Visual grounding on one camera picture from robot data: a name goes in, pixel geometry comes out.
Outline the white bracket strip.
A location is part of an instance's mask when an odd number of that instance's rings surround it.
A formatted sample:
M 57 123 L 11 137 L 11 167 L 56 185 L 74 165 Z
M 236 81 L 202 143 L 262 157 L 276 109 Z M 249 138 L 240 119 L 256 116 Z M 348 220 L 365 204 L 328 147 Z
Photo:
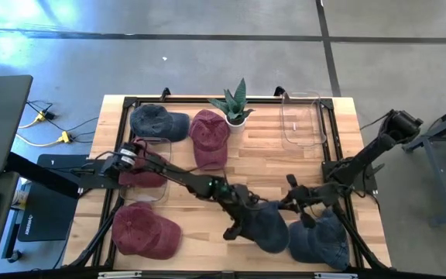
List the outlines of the white bracket strip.
M 100 272 L 98 279 L 136 279 L 142 277 L 142 271 L 109 271 Z
M 359 276 L 350 273 L 314 273 L 314 279 L 359 279 Z

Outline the clear plastic bin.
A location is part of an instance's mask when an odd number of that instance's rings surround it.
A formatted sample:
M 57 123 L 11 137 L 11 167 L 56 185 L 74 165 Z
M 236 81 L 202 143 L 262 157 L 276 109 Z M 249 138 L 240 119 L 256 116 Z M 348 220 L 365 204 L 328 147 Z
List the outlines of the clear plastic bin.
M 170 162 L 171 142 L 168 139 L 155 137 L 147 137 L 143 139 L 152 146 L 153 150 L 158 153 L 163 162 Z M 125 200 L 133 202 L 160 202 L 164 199 L 167 188 L 167 182 L 160 188 L 138 188 L 132 186 L 122 186 L 120 195 Z
M 313 91 L 284 92 L 280 107 L 282 146 L 303 150 L 326 141 L 322 129 L 321 98 Z

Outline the white plant pot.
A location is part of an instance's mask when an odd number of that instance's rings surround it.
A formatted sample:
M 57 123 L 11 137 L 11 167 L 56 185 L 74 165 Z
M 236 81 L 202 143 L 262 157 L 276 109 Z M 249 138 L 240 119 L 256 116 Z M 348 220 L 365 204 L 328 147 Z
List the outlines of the white plant pot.
M 245 130 L 245 124 L 246 124 L 247 118 L 244 118 L 243 120 L 238 120 L 237 124 L 232 124 L 230 122 L 230 118 L 226 116 L 225 121 L 228 124 L 230 133 L 238 134 L 238 133 L 242 133 Z

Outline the faded teal-grey baseball cap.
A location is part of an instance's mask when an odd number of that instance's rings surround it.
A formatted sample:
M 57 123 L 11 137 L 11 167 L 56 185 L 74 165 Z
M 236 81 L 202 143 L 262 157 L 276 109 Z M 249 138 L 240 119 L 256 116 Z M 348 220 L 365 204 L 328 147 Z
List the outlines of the faded teal-grey baseball cap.
M 168 112 L 165 107 L 154 104 L 135 108 L 129 120 L 137 137 L 164 138 L 172 143 L 184 140 L 190 126 L 187 114 Z

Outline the navy denim baseball cap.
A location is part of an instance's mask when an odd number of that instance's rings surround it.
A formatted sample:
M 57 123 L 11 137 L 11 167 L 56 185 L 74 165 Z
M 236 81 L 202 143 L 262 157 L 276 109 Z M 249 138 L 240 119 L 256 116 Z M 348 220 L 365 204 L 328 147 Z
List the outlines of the navy denim baseball cap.
M 350 265 L 347 232 L 340 219 L 327 208 L 312 229 L 300 221 L 289 225 L 290 255 L 295 261 L 307 264 L 327 264 L 335 270 L 346 270 Z
M 290 234 L 279 212 L 279 202 L 263 202 L 248 209 L 243 217 L 241 236 L 267 253 L 283 252 L 289 245 Z

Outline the black support beam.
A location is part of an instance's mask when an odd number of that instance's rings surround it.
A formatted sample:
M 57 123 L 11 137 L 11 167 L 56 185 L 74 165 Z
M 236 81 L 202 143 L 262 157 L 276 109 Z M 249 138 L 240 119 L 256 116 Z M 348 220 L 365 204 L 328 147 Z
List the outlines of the black support beam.
M 78 199 L 78 184 L 59 175 L 51 170 L 39 166 L 20 155 L 10 152 L 5 165 L 6 171 L 14 171 L 21 177 L 32 182 L 39 183 L 46 188 L 66 195 L 70 198 Z

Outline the green snake plant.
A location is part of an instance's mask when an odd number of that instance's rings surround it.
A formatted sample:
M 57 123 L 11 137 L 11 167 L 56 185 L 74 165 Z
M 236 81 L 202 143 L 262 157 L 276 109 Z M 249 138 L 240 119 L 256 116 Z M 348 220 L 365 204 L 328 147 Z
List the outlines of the green snake plant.
M 228 122 L 232 125 L 242 124 L 249 115 L 254 112 L 254 109 L 246 109 L 246 83 L 242 78 L 235 89 L 235 93 L 232 94 L 229 89 L 224 90 L 224 101 L 217 100 L 216 98 L 209 98 L 208 102 L 211 103 L 217 109 L 220 109 L 225 115 Z

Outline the white labelled container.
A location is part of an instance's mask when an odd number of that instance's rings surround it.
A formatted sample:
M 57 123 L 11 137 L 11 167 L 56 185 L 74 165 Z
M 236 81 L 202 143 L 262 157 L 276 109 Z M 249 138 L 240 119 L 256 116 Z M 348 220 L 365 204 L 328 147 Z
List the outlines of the white labelled container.
M 29 196 L 29 183 L 21 184 L 15 190 L 12 198 L 11 208 L 15 210 L 24 210 Z

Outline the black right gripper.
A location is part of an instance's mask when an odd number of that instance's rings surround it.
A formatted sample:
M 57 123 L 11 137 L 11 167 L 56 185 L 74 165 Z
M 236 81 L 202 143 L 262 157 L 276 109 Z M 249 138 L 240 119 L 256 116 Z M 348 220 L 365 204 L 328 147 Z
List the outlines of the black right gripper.
M 299 185 L 293 174 L 288 174 L 286 180 L 291 189 L 287 196 L 280 201 L 281 205 L 289 205 L 288 209 L 300 216 L 303 227 L 306 229 L 313 229 L 316 226 L 316 221 L 305 212 L 305 208 L 307 206 L 322 203 L 324 196 L 320 194 L 318 188 L 307 188 L 303 185 Z

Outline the black aluminium table frame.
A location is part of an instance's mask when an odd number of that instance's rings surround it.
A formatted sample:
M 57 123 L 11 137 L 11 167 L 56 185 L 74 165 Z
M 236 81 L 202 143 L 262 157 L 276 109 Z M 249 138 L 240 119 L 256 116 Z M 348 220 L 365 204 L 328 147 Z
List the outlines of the black aluminium table frame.
M 90 157 L 113 150 L 118 129 L 122 124 L 124 103 L 127 112 L 133 109 L 125 101 L 158 103 L 170 112 L 182 112 L 193 118 L 200 110 L 210 109 L 220 115 L 221 111 L 207 102 L 210 96 L 169 96 L 165 102 L 153 95 L 145 97 L 132 95 L 106 95 L 103 99 L 98 125 Z M 325 129 L 328 140 L 326 149 L 321 145 L 291 150 L 283 148 L 281 138 L 281 100 L 277 97 L 249 97 L 247 104 L 253 112 L 247 119 L 245 130 L 229 139 L 229 158 L 226 174 L 232 183 L 247 184 L 251 191 L 264 198 L 279 199 L 289 187 L 286 174 L 295 174 L 301 184 L 319 185 L 322 182 L 321 164 L 324 158 L 354 156 L 364 147 L 353 98 L 321 98 L 324 104 Z M 183 168 L 195 167 L 190 139 L 174 143 L 170 160 Z M 92 240 L 100 226 L 103 208 L 113 206 L 118 192 L 106 198 L 107 191 L 94 189 L 81 198 L 77 204 L 70 238 L 63 264 L 71 264 Z M 345 204 L 351 207 L 349 218 L 354 217 L 355 225 L 371 251 L 387 266 L 391 266 L 383 225 L 375 201 L 367 196 L 351 197 Z M 220 207 L 202 202 L 190 195 L 185 188 L 169 183 L 167 195 L 154 205 L 162 216 L 173 220 L 183 230 L 182 243 L 176 255 L 169 260 L 151 260 L 139 256 L 124 256 L 116 252 L 108 232 L 102 247 L 98 249 L 99 264 L 111 255 L 115 270 L 224 270 L 224 271 L 332 271 L 324 264 L 298 263 L 288 252 L 271 254 L 262 251 L 246 239 L 225 241 L 222 234 L 232 222 Z M 95 265 L 93 260 L 87 266 Z

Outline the maroon baseball cap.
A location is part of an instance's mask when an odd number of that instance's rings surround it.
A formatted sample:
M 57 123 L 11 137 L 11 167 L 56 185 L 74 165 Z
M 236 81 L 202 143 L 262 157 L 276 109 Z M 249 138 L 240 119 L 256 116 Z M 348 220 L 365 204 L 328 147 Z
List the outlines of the maroon baseball cap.
M 160 188 L 165 185 L 167 179 L 147 170 L 141 170 L 145 164 L 143 157 L 147 154 L 158 155 L 152 146 L 147 143 L 143 138 L 136 137 L 132 143 L 141 148 L 136 152 L 140 159 L 135 159 L 135 166 L 125 172 L 121 172 L 119 175 L 118 183 L 122 186 L 132 186 L 138 188 Z
M 199 111 L 189 128 L 197 167 L 205 171 L 223 169 L 228 159 L 227 122 L 217 113 L 207 109 Z
M 113 218 L 111 237 L 123 255 L 168 260 L 178 251 L 182 229 L 145 202 L 121 207 Z

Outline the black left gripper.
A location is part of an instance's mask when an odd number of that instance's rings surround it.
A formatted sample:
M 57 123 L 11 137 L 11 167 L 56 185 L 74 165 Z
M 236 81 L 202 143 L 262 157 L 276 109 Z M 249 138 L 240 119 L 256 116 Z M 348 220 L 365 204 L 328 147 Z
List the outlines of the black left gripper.
M 222 209 L 233 221 L 223 234 L 225 240 L 235 240 L 238 236 L 254 240 L 251 226 L 260 210 L 257 195 L 243 184 L 225 185 L 222 188 Z

